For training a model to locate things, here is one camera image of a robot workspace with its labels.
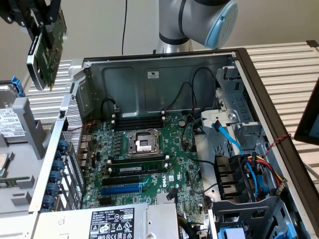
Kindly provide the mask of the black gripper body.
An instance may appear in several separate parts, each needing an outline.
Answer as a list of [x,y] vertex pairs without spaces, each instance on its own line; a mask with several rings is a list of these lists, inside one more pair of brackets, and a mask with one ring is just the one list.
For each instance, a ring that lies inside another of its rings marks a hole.
[[49,24],[49,5],[45,0],[1,0],[0,17],[8,24],[29,25],[34,18],[40,25]]

